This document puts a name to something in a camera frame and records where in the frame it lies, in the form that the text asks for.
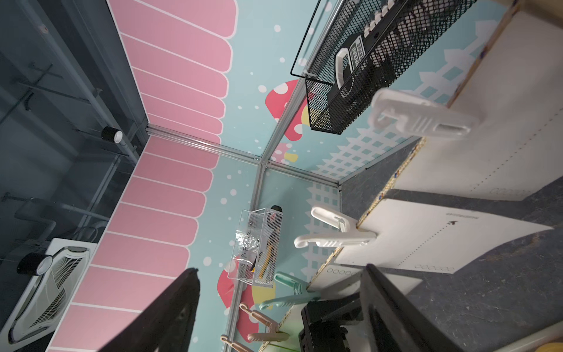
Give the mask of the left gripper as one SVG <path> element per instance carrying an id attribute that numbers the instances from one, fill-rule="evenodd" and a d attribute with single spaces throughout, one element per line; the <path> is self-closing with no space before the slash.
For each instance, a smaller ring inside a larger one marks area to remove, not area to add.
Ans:
<path id="1" fill-rule="evenodd" d="M 371 351 L 358 293 L 309 302 L 301 311 L 302 351 Z"/>

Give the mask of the postcard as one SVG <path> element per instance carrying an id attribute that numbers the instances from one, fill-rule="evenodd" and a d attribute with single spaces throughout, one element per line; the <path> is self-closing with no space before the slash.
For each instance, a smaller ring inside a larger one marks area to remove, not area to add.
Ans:
<path id="1" fill-rule="evenodd" d="M 519 11 L 455 99 L 479 127 L 429 138 L 395 188 L 520 201 L 562 176 L 562 29 Z"/>
<path id="2" fill-rule="evenodd" d="M 395 199 L 381 201 L 361 227 L 376 239 L 344 247 L 336 263 L 441 274 L 454 274 L 497 246 L 548 230 L 504 216 Z"/>

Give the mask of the white clothespin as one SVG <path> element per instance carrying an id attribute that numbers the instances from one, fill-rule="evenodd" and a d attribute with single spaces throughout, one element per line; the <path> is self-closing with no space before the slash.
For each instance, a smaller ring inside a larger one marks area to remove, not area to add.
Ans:
<path id="1" fill-rule="evenodd" d="M 378 234 L 373 231 L 359 229 L 356 219 L 331 208 L 316 205 L 312 207 L 311 215 L 321 223 L 334 228 L 335 231 L 299 236 L 294 240 L 294 246 L 297 249 L 310 244 L 322 248 L 365 246 L 378 237 Z"/>
<path id="2" fill-rule="evenodd" d="M 478 118 L 407 92 L 380 89 L 372 98 L 369 125 L 394 126 L 409 136 L 465 139 L 480 124 Z"/>

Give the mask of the black white tool in basket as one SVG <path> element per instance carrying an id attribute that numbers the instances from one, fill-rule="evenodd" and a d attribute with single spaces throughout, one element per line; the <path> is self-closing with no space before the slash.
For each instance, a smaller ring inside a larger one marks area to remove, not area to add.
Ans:
<path id="1" fill-rule="evenodd" d="M 376 54 L 372 48 L 381 36 L 384 26 L 391 23 L 401 1 L 388 1 L 364 26 L 360 33 L 352 34 L 335 55 L 336 83 L 327 94 L 327 100 L 352 104 L 370 86 L 370 72 L 386 61 L 385 54 Z"/>

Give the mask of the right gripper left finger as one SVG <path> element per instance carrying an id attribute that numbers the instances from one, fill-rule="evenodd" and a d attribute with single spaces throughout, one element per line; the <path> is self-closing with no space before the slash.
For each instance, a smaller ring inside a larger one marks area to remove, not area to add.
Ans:
<path id="1" fill-rule="evenodd" d="M 198 270 L 188 268 L 101 350 L 189 350 L 199 297 Z"/>

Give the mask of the green clothespin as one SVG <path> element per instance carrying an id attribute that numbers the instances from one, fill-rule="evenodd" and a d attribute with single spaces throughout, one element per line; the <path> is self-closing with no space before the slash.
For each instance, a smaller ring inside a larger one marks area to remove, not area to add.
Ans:
<path id="1" fill-rule="evenodd" d="M 260 303 L 261 310 L 272 307 L 292 307 L 297 304 L 307 304 L 309 302 L 319 301 L 321 294 L 319 292 L 309 290 L 309 283 L 299 279 L 292 274 L 277 272 L 274 275 L 277 284 L 286 287 L 282 295 L 276 295 L 275 298 Z"/>

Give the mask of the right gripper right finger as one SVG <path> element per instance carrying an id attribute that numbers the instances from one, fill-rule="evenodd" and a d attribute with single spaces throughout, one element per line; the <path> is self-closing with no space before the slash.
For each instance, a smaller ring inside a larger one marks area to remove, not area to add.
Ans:
<path id="1" fill-rule="evenodd" d="M 362 272 L 360 300 L 372 351 L 455 350 L 455 343 L 372 264 Z"/>

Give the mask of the black mesh wall basket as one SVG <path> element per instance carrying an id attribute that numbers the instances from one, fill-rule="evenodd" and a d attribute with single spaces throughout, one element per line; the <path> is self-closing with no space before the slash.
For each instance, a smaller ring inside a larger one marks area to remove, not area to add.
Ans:
<path id="1" fill-rule="evenodd" d="M 300 75 L 312 130 L 341 134 L 473 1 L 342 1 Z"/>

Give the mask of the yellow black utility knife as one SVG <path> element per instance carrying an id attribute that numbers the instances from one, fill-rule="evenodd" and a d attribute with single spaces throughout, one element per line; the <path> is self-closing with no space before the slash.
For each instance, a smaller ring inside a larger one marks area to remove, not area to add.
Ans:
<path id="1" fill-rule="evenodd" d="M 259 278 L 264 282 L 271 282 L 274 278 L 274 267 L 277 259 L 277 245 L 279 243 L 279 234 L 281 225 L 278 221 L 270 221 L 268 227 L 271 228 L 267 241 L 267 248 L 265 253 L 265 262 L 261 268 Z"/>

